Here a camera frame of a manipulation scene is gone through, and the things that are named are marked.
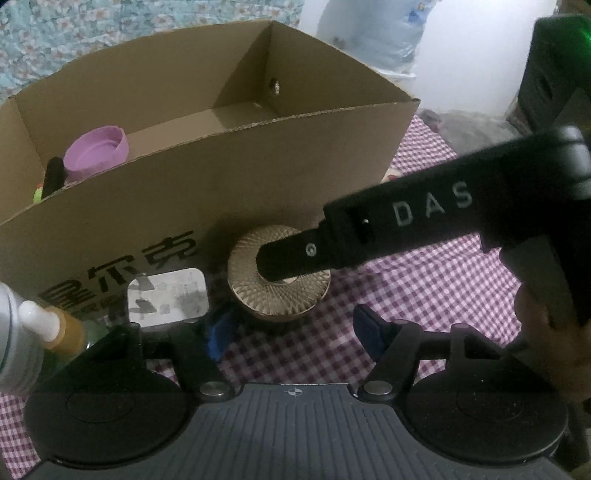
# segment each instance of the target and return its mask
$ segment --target pink gingham fabric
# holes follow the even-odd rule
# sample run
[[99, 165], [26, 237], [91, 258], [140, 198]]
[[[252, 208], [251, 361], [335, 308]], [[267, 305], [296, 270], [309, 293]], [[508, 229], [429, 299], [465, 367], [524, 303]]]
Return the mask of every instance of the pink gingham fabric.
[[[402, 174], [455, 157], [452, 149], [415, 117], [392, 167]], [[368, 303], [384, 319], [406, 319], [427, 330], [449, 331], [467, 323], [500, 345], [519, 332], [513, 298], [519, 284], [499, 262], [483, 254], [475, 235], [421, 248], [333, 272], [327, 296], [303, 327], [283, 336], [249, 333], [226, 351], [220, 368], [235, 385], [245, 382], [345, 382], [354, 386], [373, 367], [353, 332], [353, 308]], [[209, 283], [223, 290], [223, 277]], [[431, 374], [442, 362], [422, 362], [419, 374]], [[170, 364], [148, 367], [174, 378]], [[14, 478], [38, 461], [22, 418], [24, 400], [0, 397], [0, 448]]]

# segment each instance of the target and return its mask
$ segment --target cardboard box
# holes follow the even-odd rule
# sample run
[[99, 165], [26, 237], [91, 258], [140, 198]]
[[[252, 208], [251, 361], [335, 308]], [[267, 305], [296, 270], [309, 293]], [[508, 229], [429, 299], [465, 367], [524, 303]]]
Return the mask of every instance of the cardboard box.
[[[0, 280], [92, 312], [139, 272], [224, 262], [255, 226], [310, 228], [328, 201], [379, 183], [416, 108], [277, 22], [82, 57], [0, 106]], [[102, 125], [126, 131], [130, 160], [29, 205], [47, 160]]]

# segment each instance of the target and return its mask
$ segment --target black handheld device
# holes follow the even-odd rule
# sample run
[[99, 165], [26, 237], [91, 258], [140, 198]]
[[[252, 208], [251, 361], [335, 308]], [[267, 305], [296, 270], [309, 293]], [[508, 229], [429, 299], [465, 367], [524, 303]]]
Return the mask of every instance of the black handheld device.
[[324, 207], [316, 229], [263, 245], [269, 281], [354, 267], [468, 233], [559, 322], [591, 318], [591, 157], [565, 127], [476, 152]]

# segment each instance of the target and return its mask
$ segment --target pink bottle cap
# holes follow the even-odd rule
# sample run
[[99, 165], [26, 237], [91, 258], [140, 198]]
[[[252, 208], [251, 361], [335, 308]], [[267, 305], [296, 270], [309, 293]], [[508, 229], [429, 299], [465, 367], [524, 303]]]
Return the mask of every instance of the pink bottle cap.
[[127, 160], [129, 144], [120, 127], [108, 125], [82, 135], [66, 151], [64, 168], [70, 182], [116, 167]]

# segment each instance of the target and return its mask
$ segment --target gold textured cap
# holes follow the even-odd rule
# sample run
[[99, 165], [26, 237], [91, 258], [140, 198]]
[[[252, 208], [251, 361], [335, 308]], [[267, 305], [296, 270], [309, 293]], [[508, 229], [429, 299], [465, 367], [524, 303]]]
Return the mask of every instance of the gold textured cap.
[[243, 236], [228, 260], [228, 284], [254, 316], [269, 322], [289, 322], [314, 307], [326, 295], [330, 270], [269, 282], [256, 269], [256, 255], [264, 244], [300, 233], [289, 226], [261, 227]]

